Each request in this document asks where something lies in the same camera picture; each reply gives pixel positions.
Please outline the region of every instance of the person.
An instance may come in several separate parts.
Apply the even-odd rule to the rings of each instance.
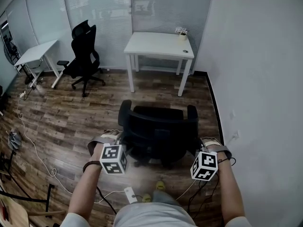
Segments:
[[[97,144],[90,161],[98,161],[103,144]],[[218,161],[226,159],[224,152],[217,154]],[[245,218],[241,193],[229,160],[218,164],[221,185],[222,216],[227,227],[251,227]],[[61,227],[89,227],[88,220],[94,205],[96,187],[101,166],[89,165],[78,182]],[[170,195],[165,193],[163,182],[157,183],[152,202],[148,195],[144,202],[123,207],[114,221],[114,227],[193,227],[196,226],[188,213]]]

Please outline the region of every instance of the white desk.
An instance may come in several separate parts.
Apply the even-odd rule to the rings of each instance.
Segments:
[[[187,60],[178,91],[178,96],[182,96],[191,62],[195,57],[188,39],[181,41],[179,35],[174,34],[134,32],[124,49],[124,53],[126,54],[129,86],[132,93],[134,92],[132,66],[134,65],[136,71],[139,71],[138,55],[179,61],[177,75],[180,73],[182,60]]]
[[[42,61],[42,57],[45,55],[45,53],[57,42],[58,40],[52,40],[37,46],[34,46],[32,48],[29,48],[22,56],[21,58],[16,62],[15,66],[21,65],[21,64],[25,64],[28,62],[32,62],[32,61]],[[49,63],[49,65],[52,67],[53,72],[55,73],[57,79],[55,80],[55,82],[52,85],[52,88],[54,88],[57,84],[57,82],[59,81],[60,77],[62,76],[62,73],[59,74],[57,68],[55,65],[53,65],[52,63]],[[40,74],[42,73],[39,72],[38,75],[36,75],[29,67],[28,67],[29,71],[32,73],[32,75],[34,76],[34,81],[32,82],[31,86],[32,87],[36,81],[38,80],[38,77],[40,76]]]

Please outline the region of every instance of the wooden floor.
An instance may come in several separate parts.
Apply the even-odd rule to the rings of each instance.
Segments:
[[[219,131],[215,116],[211,94],[204,77],[188,77],[183,96],[178,97],[178,87],[181,76],[173,73],[139,72],[134,73],[135,93],[130,93],[127,74],[124,71],[110,71],[96,76],[106,81],[106,86],[100,82],[88,83],[88,97],[81,97],[82,85],[77,89],[71,88],[74,79],[62,77],[57,89],[51,89],[55,76],[44,74],[41,85],[33,90],[26,101],[21,100],[19,110],[23,113],[23,120],[27,127],[27,136],[37,146],[40,158],[45,162],[49,171],[55,167],[57,177],[62,184],[73,191],[82,175],[82,167],[89,159],[88,141],[101,135],[107,129],[122,130],[117,124],[120,104],[125,99],[131,99],[135,105],[149,105],[166,108],[182,109],[186,112],[187,105],[195,105],[199,115],[199,135],[201,137],[216,137]],[[14,156],[12,173],[17,176],[18,183],[32,198],[46,198],[48,184],[54,184],[52,190],[50,211],[67,210],[71,195],[66,192],[51,177],[36,156],[34,146],[24,136],[23,125],[17,117],[18,95],[25,89],[24,76],[19,76],[9,91],[11,99],[4,117],[0,118],[0,149],[6,157],[10,150],[7,147],[7,132],[17,128],[22,137],[22,148]],[[191,185],[190,166],[194,158],[184,157],[172,170],[163,169],[160,165],[150,164],[135,168],[132,164],[125,175],[112,176],[102,174],[99,188],[104,195],[111,191],[122,191],[132,186],[135,194],[152,193],[155,184],[162,179],[167,186],[167,192],[178,197]],[[216,184],[216,176],[201,191],[201,194],[191,205],[192,212],[197,211],[202,201],[211,195]],[[5,187],[9,193],[24,196],[24,193],[12,182],[6,181]],[[179,200],[187,209],[188,199],[198,189],[198,182]],[[221,224],[220,186],[213,197],[201,208],[201,214],[195,222],[198,226],[217,227]],[[107,198],[115,209],[119,210],[128,204],[123,193],[114,193]],[[45,204],[19,201],[28,210],[43,211]],[[112,226],[115,216],[103,201],[94,205],[89,223],[92,227]],[[61,223],[64,216],[52,219],[34,217],[31,221],[37,226],[53,226],[54,222]]]

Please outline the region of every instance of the human arm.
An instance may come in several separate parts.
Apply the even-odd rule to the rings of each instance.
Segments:
[[[97,144],[89,161],[99,161],[102,149],[103,144]],[[86,168],[72,194],[68,213],[78,214],[88,221],[93,209],[100,173],[101,166],[89,165]]]
[[[245,212],[241,192],[232,172],[230,161],[225,160],[227,157],[224,152],[219,152],[217,157],[219,161],[222,216],[224,223],[227,224],[236,217],[244,217]]]

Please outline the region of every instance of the yellow shoe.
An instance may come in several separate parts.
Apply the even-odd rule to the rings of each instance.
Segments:
[[[160,191],[165,191],[165,183],[163,181],[157,181],[156,189]]]
[[[151,201],[152,201],[152,197],[148,193],[143,195],[142,202],[151,202]]]

